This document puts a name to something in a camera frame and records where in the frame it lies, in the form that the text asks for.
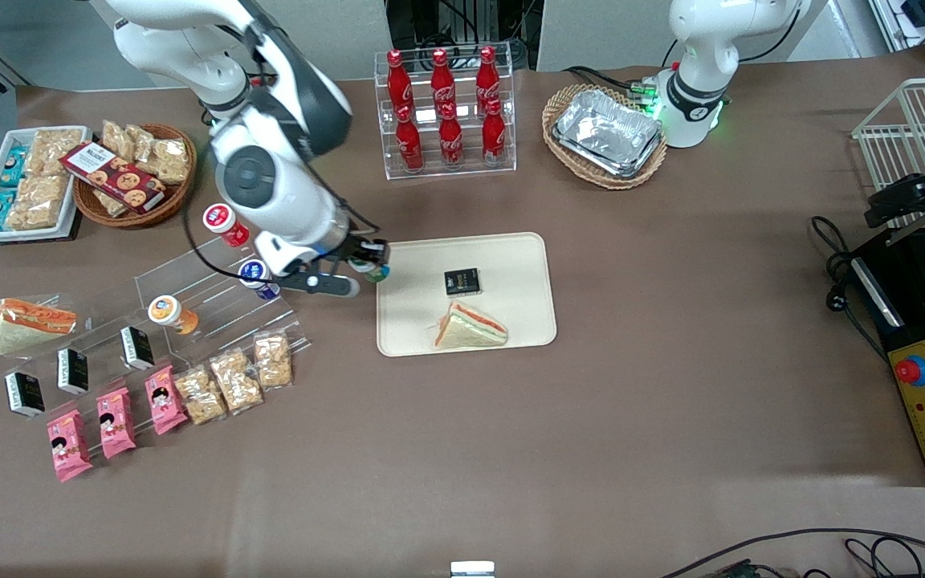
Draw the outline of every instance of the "teal snack package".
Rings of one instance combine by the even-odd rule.
[[[1,187],[15,188],[19,184],[19,180],[23,177],[24,161],[26,161],[26,146],[16,145],[10,148],[10,154],[6,155],[2,168]]]
[[[6,226],[6,216],[10,213],[12,202],[16,200],[16,191],[13,189],[0,189],[0,233],[11,230]]]

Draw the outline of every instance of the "brown table surface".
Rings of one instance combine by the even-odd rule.
[[[823,307],[825,251],[807,235],[817,213],[853,242],[870,234],[849,132],[915,76],[925,49],[745,66],[709,138],[627,193],[544,147],[540,109],[572,76],[517,75],[515,174],[405,182],[382,174],[372,84],[344,83],[356,124],[323,175],[392,241],[542,235],[554,343],[390,359],[372,287],[296,294],[313,341],[297,387],[65,486],[0,384],[0,576],[444,576],[485,559],[507,578],[653,576],[796,527],[925,538],[895,386]],[[23,127],[159,121],[206,142],[183,89],[25,88],[18,102]],[[194,213],[218,198],[203,180]],[[92,295],[186,250],[176,219],[85,222],[74,242],[0,246],[0,296]],[[855,572],[833,535],[725,560],[738,556]]]

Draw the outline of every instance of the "small black box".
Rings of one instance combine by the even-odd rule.
[[[155,363],[152,357],[152,344],[148,333],[136,327],[124,327],[120,330],[120,339],[124,341],[124,362],[134,369],[151,369]]]
[[[26,373],[11,373],[6,376],[6,391],[10,394],[10,411],[21,416],[35,417],[45,410],[41,399],[38,378]]]
[[[445,271],[445,293],[449,297],[463,297],[480,293],[480,275],[475,268]]]
[[[80,395],[88,392],[88,358],[82,352],[59,350],[55,354],[59,388]]]

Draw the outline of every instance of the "red emergency stop button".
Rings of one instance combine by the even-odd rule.
[[[922,387],[925,385],[925,360],[918,355],[909,355],[895,363],[894,374],[904,383]]]

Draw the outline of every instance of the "pink snack package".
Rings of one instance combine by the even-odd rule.
[[[131,392],[128,388],[107,393],[96,399],[99,409],[99,432],[102,435],[102,453],[106,459],[124,450],[137,447],[135,423],[131,418]]]
[[[84,420],[74,409],[48,423],[48,439],[52,444],[52,465],[60,482],[92,468],[88,443],[84,440]]]
[[[168,365],[152,374],[145,381],[145,393],[152,404],[155,433],[165,434],[180,425],[181,421],[187,420],[181,396],[173,388],[173,366]]]

